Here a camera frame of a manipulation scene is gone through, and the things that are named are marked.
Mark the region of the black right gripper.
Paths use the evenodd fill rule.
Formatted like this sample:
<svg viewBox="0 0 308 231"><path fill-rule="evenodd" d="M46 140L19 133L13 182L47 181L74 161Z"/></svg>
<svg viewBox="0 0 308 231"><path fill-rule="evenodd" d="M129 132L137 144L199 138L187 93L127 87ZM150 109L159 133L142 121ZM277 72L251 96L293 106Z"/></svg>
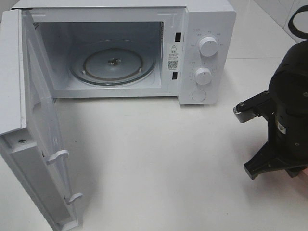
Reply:
<svg viewBox="0 0 308 231"><path fill-rule="evenodd" d="M269 142L244 164L254 180L259 174L285 170L291 178L308 168L308 43L292 46L269 84L275 114Z"/></svg>

